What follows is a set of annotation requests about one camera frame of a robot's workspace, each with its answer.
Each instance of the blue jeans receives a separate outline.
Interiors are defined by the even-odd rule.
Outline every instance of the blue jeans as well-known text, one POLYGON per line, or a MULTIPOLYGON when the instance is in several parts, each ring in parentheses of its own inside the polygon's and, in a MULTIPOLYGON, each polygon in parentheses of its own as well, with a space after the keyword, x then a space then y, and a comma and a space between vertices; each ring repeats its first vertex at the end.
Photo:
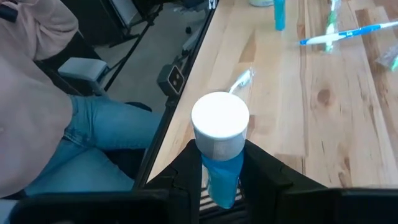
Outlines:
POLYGON ((70 98, 72 121, 47 166, 25 188, 26 194, 131 190, 134 180, 104 152, 148 148, 160 115, 105 97, 70 98))

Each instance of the small device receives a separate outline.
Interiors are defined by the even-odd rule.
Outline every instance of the small device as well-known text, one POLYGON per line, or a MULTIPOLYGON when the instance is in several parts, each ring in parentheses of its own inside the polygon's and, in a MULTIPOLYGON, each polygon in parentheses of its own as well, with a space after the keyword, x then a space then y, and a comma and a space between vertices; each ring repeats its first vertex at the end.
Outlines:
POLYGON ((166 96, 181 95, 185 77, 175 65, 165 65, 157 77, 157 84, 166 96))
POLYGON ((108 70, 106 62, 100 59, 72 57, 58 69, 58 73, 62 77, 86 80, 96 95, 106 96, 101 86, 108 70))
POLYGON ((9 6, 0 4, 0 18, 9 22, 16 22, 18 17, 18 10, 9 6))

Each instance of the wood grain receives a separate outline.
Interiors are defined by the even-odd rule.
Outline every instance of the wood grain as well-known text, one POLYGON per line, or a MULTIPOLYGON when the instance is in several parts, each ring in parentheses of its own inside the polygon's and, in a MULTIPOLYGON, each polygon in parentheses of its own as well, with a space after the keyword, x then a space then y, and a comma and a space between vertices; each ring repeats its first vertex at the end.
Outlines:
MULTIPOLYGON (((238 95, 249 107, 248 139, 328 187, 398 184, 398 74, 375 62, 398 32, 324 46, 298 40, 325 33, 328 0, 286 1, 286 29, 273 8, 221 0, 160 148, 149 180, 194 138, 193 104, 226 89, 245 69, 253 83, 238 95)), ((398 19, 398 1, 345 0, 339 30, 398 19)))

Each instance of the white jar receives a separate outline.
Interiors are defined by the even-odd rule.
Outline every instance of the white jar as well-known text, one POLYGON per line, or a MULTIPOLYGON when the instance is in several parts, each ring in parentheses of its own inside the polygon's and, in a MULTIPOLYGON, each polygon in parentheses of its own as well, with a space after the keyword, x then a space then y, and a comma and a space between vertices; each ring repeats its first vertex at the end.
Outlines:
POLYGON ((256 7, 267 7, 272 6, 274 4, 274 0, 249 0, 249 3, 256 7))
POLYGON ((201 97, 191 113, 198 149, 217 161, 236 157, 244 147, 249 117, 248 107, 236 95, 214 92, 201 97))

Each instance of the blue toothbrush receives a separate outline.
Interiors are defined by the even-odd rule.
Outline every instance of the blue toothbrush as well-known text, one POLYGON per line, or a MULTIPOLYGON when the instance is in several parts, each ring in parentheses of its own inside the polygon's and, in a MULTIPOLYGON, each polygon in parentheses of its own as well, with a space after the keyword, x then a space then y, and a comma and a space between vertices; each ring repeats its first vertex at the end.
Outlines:
POLYGON ((358 35, 368 34, 368 33, 374 32, 379 29, 384 29, 384 28, 393 27, 393 26, 398 26, 398 21, 387 22, 384 24, 370 25, 370 26, 359 28, 359 29, 347 30, 347 31, 343 31, 343 32, 335 33, 335 34, 322 35, 319 37, 312 37, 309 39, 301 40, 300 45, 324 44, 324 43, 328 43, 328 42, 334 42, 337 40, 343 40, 343 39, 348 39, 351 37, 356 37, 358 35))

